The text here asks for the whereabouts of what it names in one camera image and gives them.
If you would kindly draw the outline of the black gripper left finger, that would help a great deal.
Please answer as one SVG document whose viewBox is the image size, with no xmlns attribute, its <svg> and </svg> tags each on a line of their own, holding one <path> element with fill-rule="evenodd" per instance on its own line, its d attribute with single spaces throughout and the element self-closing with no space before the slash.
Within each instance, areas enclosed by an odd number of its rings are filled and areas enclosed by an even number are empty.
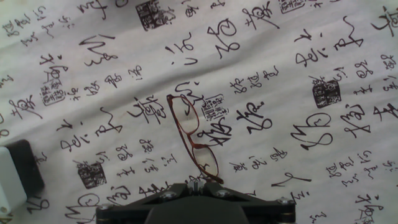
<svg viewBox="0 0 398 224">
<path fill-rule="evenodd" d="M 117 223 L 183 223 L 178 215 L 172 212 L 155 213 L 155 208 L 160 208 L 167 202 L 192 196 L 196 189 L 196 182 L 187 184 L 173 184 L 169 189 L 160 191 L 154 195 L 140 199 L 127 205 L 102 204 L 96 208 L 96 224 Z"/>
</svg>

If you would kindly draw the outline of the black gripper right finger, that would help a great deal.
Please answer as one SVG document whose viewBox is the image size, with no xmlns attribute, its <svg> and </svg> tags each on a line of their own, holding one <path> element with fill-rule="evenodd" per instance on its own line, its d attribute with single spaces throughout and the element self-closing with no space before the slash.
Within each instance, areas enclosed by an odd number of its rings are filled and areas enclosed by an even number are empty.
<svg viewBox="0 0 398 224">
<path fill-rule="evenodd" d="M 198 211 L 208 223 L 295 223 L 296 205 L 285 197 L 263 200 L 217 182 L 197 182 Z"/>
</svg>

